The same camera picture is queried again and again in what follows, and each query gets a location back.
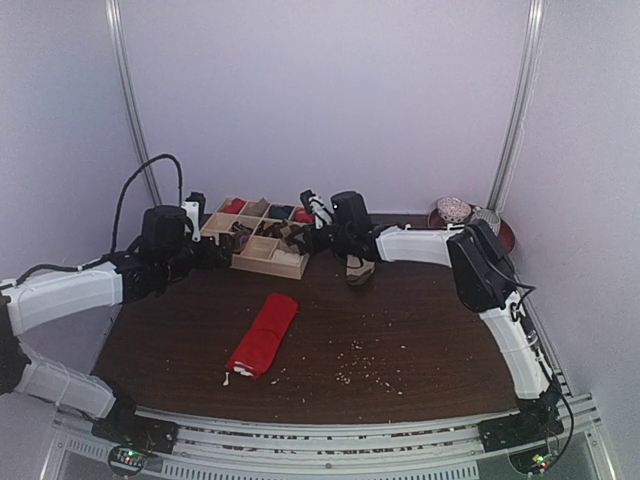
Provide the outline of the wooden compartment organizer box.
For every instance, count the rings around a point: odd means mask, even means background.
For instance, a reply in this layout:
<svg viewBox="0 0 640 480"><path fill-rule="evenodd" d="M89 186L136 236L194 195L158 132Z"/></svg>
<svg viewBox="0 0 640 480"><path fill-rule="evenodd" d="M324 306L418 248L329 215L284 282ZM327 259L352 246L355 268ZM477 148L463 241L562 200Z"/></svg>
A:
<svg viewBox="0 0 640 480"><path fill-rule="evenodd" d="M215 210L214 213L210 214L209 217L204 221L201 227L201 234L204 236L217 236L218 234L231 234L232 236L236 233L232 229L232 225L235 222L239 222L247 227L252 229L251 238L249 239L247 245L243 249L243 251L239 254L233 255L231 267L236 270L242 270L252 273L259 273L271 276L277 276L282 278L300 280L307 267L307 263L310 258L310 253L306 255L301 255L303 257L302 261L298 265L287 265L276 263L271 260L271 257L276 249L284 250L285 246L280 242L278 238L265 238L255 235L255 231L258 225L263 222L282 222L283 220L275 220L267 217L268 210L262 217L248 216L244 214L244 210L249 202L257 202L259 200L246 200L246 205L243 210L239 214L226 214L222 212L222 209L234 198L227 198L224 202ZM273 204L276 205L289 205L282 203L270 203L270 206ZM298 205L294 206L294 211L299 208L303 208ZM293 214L290 220L286 220L290 223L297 223L303 225L314 225L312 224L304 224L298 223L293 220Z"/></svg>

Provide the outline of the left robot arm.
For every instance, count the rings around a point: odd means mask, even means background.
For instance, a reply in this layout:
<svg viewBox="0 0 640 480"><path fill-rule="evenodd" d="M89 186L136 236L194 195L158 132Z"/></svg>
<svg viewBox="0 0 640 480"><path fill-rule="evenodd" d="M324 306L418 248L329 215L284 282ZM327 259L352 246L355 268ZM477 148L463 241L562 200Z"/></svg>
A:
<svg viewBox="0 0 640 480"><path fill-rule="evenodd" d="M140 235L126 250L81 266L37 265L1 284L1 391L23 393L104 419L123 444L137 442L144 424L106 381L69 368L22 343L21 335L54 320L160 296L194 269L226 268L231 235L202 235L194 202L160 206L143 215Z"/></svg>

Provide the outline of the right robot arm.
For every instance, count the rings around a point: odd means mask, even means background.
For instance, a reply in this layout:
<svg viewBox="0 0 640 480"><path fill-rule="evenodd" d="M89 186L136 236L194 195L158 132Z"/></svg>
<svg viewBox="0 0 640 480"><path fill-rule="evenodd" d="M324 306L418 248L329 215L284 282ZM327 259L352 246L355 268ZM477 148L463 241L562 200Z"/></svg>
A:
<svg viewBox="0 0 640 480"><path fill-rule="evenodd" d="M306 190L300 200L315 220L309 235L313 251L329 249L362 266L414 262L450 268L459 300L487 325L511 374L521 411L513 419L513 433L530 442L550 426L561 389L524 305L533 288L516 280L508 253L486 221L440 230L381 225L355 191L336 194L325 204Z"/></svg>

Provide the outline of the brown beige argyle sock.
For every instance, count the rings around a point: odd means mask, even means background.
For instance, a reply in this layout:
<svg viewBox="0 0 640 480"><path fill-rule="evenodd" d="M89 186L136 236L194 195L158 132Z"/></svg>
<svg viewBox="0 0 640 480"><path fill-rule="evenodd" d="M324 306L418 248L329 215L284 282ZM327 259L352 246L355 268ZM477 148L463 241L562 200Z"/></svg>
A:
<svg viewBox="0 0 640 480"><path fill-rule="evenodd" d="M310 231L307 225L282 221L278 224L278 239L291 253L306 255L312 250Z"/></svg>

